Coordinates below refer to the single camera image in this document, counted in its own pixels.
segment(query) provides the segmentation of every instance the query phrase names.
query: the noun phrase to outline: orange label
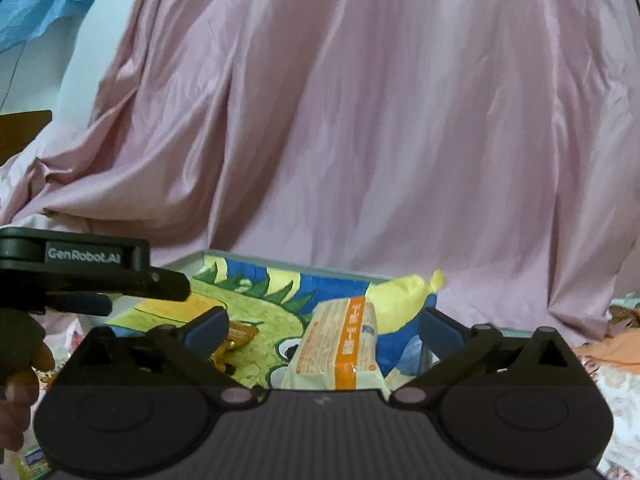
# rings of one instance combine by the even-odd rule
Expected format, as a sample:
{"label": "orange label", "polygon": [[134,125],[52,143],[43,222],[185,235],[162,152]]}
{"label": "orange label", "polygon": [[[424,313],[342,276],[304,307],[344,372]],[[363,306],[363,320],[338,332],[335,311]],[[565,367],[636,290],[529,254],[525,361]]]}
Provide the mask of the orange label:
{"label": "orange label", "polygon": [[364,314],[365,299],[351,298],[347,314],[344,316],[342,333],[335,356],[335,389],[355,390],[356,369],[358,367],[358,347]]}

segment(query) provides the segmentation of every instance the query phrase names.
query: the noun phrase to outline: silver screw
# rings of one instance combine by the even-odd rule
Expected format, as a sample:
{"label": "silver screw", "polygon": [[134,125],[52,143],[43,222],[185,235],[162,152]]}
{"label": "silver screw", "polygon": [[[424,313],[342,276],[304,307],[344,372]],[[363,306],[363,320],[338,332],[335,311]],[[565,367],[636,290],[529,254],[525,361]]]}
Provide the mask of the silver screw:
{"label": "silver screw", "polygon": [[402,404],[420,404],[427,399],[427,394],[420,388],[408,386],[394,393],[394,400]]}
{"label": "silver screw", "polygon": [[224,390],[220,398],[227,404],[246,404],[254,398],[254,394],[246,388],[233,386]]}

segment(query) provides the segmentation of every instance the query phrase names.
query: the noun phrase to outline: orange cloth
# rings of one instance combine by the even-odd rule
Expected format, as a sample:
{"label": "orange cloth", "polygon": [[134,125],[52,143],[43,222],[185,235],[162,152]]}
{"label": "orange cloth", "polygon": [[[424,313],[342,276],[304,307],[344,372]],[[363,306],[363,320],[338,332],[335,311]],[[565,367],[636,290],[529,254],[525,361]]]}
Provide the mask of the orange cloth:
{"label": "orange cloth", "polygon": [[580,346],[574,352],[578,356],[590,356],[621,370],[640,374],[640,328],[630,328],[602,343]]}

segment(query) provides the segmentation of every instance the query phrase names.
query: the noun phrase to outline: black cable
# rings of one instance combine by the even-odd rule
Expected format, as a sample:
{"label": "black cable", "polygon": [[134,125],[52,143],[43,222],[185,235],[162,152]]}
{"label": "black cable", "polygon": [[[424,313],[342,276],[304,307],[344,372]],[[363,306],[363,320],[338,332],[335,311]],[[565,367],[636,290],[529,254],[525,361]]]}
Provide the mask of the black cable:
{"label": "black cable", "polygon": [[4,108],[4,103],[6,102],[6,99],[9,97],[9,92],[11,91],[11,85],[14,83],[15,71],[18,70],[18,63],[20,63],[20,58],[24,53],[24,47],[26,45],[27,45],[26,43],[22,44],[22,48],[20,49],[20,54],[18,54],[18,59],[15,60],[14,71],[11,72],[11,77],[9,78],[9,86],[7,87],[6,93],[4,94],[4,98],[2,99],[2,104],[0,104],[0,114],[2,113],[2,109]]}

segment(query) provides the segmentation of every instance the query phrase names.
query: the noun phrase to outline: pink curtain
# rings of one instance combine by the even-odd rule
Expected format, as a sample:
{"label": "pink curtain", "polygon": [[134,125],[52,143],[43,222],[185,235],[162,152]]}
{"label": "pink curtain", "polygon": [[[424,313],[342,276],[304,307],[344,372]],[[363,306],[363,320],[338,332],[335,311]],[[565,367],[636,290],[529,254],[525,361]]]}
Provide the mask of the pink curtain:
{"label": "pink curtain", "polygon": [[640,220],[634,0],[137,0],[88,128],[0,221],[397,276],[602,338]]}

